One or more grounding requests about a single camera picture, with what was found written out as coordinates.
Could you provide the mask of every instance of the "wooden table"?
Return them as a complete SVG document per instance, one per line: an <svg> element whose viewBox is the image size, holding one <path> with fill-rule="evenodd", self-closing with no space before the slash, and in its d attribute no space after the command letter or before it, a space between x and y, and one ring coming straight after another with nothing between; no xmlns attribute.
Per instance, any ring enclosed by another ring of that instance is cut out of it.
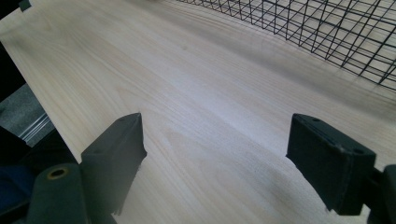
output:
<svg viewBox="0 0 396 224"><path fill-rule="evenodd" d="M396 94L257 27L174 0L32 0L0 40L80 160L141 112L148 156L121 223L364 223L285 155L293 113L396 159Z"/></svg>

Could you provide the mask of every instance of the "floor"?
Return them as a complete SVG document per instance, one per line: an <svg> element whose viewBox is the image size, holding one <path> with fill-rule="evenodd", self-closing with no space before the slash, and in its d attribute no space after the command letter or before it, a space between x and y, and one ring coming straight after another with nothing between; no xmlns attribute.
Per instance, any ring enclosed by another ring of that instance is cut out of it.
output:
<svg viewBox="0 0 396 224"><path fill-rule="evenodd" d="M0 126L33 147L55 129L27 84L0 103Z"/></svg>

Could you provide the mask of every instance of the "wire basket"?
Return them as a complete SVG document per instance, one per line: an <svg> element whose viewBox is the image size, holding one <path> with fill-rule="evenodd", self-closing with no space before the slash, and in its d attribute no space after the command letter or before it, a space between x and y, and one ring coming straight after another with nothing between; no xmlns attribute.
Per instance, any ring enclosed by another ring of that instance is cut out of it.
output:
<svg viewBox="0 0 396 224"><path fill-rule="evenodd" d="M177 0L281 35L320 58L396 91L394 0Z"/></svg>

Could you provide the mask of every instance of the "wood grain surface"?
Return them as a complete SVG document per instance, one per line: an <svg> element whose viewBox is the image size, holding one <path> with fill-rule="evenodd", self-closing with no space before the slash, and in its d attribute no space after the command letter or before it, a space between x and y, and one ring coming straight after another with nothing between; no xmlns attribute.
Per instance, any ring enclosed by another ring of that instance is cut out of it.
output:
<svg viewBox="0 0 396 224"><path fill-rule="evenodd" d="M285 155L293 113L396 159L396 94L283 39L172 0L32 0L0 40L80 160L141 112L148 156L123 223L364 223L325 210Z"/></svg>

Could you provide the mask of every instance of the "black wire mesh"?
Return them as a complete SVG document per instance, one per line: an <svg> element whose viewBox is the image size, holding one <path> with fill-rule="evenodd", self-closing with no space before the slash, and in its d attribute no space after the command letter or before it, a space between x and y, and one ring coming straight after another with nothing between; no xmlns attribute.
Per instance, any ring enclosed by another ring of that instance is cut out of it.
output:
<svg viewBox="0 0 396 224"><path fill-rule="evenodd" d="M247 21L396 91L394 0L177 1Z"/></svg>

